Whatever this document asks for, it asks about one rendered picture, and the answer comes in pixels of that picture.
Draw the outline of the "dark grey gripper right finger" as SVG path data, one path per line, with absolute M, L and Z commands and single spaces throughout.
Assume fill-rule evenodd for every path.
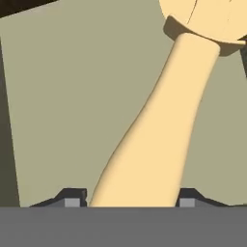
M 176 207 L 225 206 L 225 204 L 206 198 L 195 188 L 181 188 Z

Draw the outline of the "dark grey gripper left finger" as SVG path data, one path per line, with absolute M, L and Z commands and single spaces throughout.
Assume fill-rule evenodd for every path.
M 33 207 L 84 207 L 87 205 L 86 188 L 64 188 L 54 198 L 42 201 Z

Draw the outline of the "cream pizza cutter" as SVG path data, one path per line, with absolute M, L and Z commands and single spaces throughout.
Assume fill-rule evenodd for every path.
M 159 0 L 174 41 L 151 95 L 104 168 L 91 206 L 174 206 L 216 60 L 246 44 L 247 0 Z

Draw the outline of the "olive drawer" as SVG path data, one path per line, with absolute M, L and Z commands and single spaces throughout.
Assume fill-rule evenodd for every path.
M 158 0 L 58 0 L 0 19 L 20 202 L 65 187 L 93 190 L 143 106 L 172 43 Z M 218 60 L 182 181 L 247 203 L 247 78 L 238 54 Z

